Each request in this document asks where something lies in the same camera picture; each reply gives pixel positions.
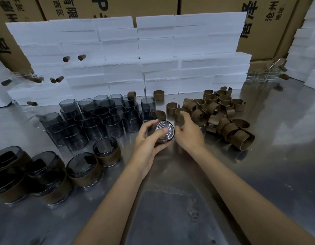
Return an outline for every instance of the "forearm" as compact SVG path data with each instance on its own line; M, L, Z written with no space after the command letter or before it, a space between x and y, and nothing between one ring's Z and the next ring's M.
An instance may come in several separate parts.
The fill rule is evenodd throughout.
M315 244L315 238L217 160L207 149L190 153L253 245Z
M142 180L129 162L72 245L119 245Z

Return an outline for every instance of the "stainless steel table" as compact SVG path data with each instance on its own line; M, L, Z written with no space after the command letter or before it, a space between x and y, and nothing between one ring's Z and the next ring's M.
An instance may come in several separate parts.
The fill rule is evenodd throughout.
M233 98L247 102L237 113L256 135L244 152L218 135L205 134L208 149L289 218L315 236L315 90L290 79L280 86L245 83ZM182 105L202 93L165 96ZM41 112L58 111L58 106ZM47 207L29 196L0 203L0 245L67 245L93 214L127 164L136 133L118 138L123 159L93 187L74 188L65 202ZM27 121L14 105L0 108L0 149L19 145L30 156L55 151L67 163L91 146L69 152L57 148L37 119ZM198 165L176 143L156 156L129 216L122 244L247 244L248 241Z

